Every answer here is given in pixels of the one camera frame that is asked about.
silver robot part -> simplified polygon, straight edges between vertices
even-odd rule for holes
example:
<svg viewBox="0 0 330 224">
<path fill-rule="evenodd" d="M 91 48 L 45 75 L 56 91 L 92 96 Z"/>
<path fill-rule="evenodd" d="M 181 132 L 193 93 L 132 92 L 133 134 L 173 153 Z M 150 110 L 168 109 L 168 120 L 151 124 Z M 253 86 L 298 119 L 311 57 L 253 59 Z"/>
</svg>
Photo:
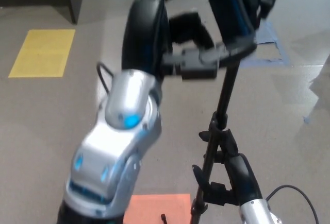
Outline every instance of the silver robot part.
<svg viewBox="0 0 330 224">
<path fill-rule="evenodd" d="M 73 157 L 64 192 L 69 207 L 95 218 L 125 213 L 141 160 L 161 134 L 160 102 L 153 76 L 129 70 L 114 77 L 94 128 Z"/>
<path fill-rule="evenodd" d="M 282 224 L 268 209 L 264 199 L 256 199 L 240 207 L 240 215 L 244 224 Z"/>
</svg>

blue led light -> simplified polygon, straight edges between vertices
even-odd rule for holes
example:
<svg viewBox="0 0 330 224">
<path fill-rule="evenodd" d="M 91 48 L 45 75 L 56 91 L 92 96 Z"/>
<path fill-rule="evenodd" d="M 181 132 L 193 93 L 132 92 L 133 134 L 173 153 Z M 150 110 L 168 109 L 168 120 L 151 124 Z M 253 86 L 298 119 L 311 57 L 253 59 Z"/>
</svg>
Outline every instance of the blue led light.
<svg viewBox="0 0 330 224">
<path fill-rule="evenodd" d="M 108 175 L 109 175 L 109 167 L 106 166 L 106 167 L 104 168 L 103 172 L 102 172 L 102 175 L 101 175 L 101 181 L 102 181 L 102 182 L 105 181 L 106 178 L 108 177 Z"/>
<path fill-rule="evenodd" d="M 137 126 L 140 123 L 140 116 L 137 114 L 125 117 L 124 119 L 124 125 L 127 129 L 131 129 L 135 126 Z"/>
<path fill-rule="evenodd" d="M 83 164 L 83 156 L 82 155 L 79 155 L 79 157 L 77 158 L 76 163 L 74 165 L 74 168 L 76 170 L 79 170 L 81 168 L 81 165 L 82 164 Z"/>
</svg>

yellow tape square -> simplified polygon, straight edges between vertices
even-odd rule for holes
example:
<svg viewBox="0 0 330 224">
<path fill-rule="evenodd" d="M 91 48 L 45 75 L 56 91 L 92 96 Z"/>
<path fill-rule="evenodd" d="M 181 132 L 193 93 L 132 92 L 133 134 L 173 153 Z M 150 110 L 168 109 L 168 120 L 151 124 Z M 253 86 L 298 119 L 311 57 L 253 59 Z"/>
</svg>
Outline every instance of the yellow tape square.
<svg viewBox="0 0 330 224">
<path fill-rule="evenodd" d="M 9 78 L 62 77 L 74 34 L 74 29 L 30 30 Z"/>
</svg>

black cable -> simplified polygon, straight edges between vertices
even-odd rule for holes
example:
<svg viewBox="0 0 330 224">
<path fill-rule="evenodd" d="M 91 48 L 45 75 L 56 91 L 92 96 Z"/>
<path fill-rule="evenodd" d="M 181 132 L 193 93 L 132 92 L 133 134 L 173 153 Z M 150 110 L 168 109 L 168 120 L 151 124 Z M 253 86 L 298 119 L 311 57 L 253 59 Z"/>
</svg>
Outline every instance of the black cable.
<svg viewBox="0 0 330 224">
<path fill-rule="evenodd" d="M 97 65 L 96 65 L 96 71 L 97 71 L 98 77 L 99 77 L 99 79 L 100 79 L 100 81 L 101 81 L 101 83 L 102 83 L 102 85 L 104 87 L 105 92 L 108 94 L 109 93 L 109 89 L 107 87 L 107 84 L 104 81 L 104 78 L 102 76 L 101 69 L 104 69 L 104 71 L 106 73 L 108 73 L 111 78 L 114 77 L 114 74 L 113 74 L 113 72 L 104 63 L 102 63 L 102 62 L 98 62 L 97 63 Z"/>
<path fill-rule="evenodd" d="M 313 215 L 314 215 L 314 219 L 315 219 L 315 222 L 316 224 L 319 224 L 319 218 L 318 218 L 318 215 L 316 214 L 316 211 L 315 211 L 315 208 L 313 206 L 313 204 L 311 203 L 311 201 L 309 200 L 309 198 L 307 197 L 307 195 L 299 188 L 293 186 L 293 185 L 290 185 L 290 184 L 285 184 L 285 185 L 281 185 L 279 187 L 277 187 L 275 190 L 273 190 L 273 192 L 266 198 L 266 201 L 268 202 L 280 189 L 283 189 L 283 188 L 291 188 L 291 189 L 295 189 L 297 192 L 299 192 L 301 195 L 303 195 L 303 197 L 306 199 L 306 201 L 308 202 L 312 212 L 313 212 Z"/>
</svg>

gray concrete floor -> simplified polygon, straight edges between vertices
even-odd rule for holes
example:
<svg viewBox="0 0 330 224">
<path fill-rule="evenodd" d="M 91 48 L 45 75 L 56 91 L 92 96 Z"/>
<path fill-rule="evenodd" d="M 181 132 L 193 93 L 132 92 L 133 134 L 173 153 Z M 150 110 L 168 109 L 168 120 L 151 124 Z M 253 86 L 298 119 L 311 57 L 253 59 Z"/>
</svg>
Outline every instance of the gray concrete floor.
<svg viewBox="0 0 330 224">
<path fill-rule="evenodd" d="M 71 156 L 94 122 L 104 95 L 95 64 L 120 69 L 121 43 L 132 0 L 84 0 L 79 25 L 53 7 L 0 10 L 0 223 L 54 223 Z M 264 195 L 281 184 L 301 188 L 321 223 L 330 219 L 329 0 L 278 0 L 270 20 L 292 66 L 242 68 L 229 106 L 230 127 L 250 160 Z M 174 0 L 169 14 L 197 8 L 219 39 L 207 0 Z M 29 29 L 76 28 L 63 78 L 8 79 Z M 216 108 L 217 81 L 167 79 L 163 134 L 147 153 L 136 194 L 191 193 L 192 164 L 206 144 L 197 133 Z M 305 124 L 303 117 L 310 118 Z M 228 184 L 224 168 L 212 179 Z M 270 202 L 284 223 L 314 223 L 298 193 L 285 189 Z M 211 206 L 201 223 L 240 223 L 232 206 Z"/>
</svg>

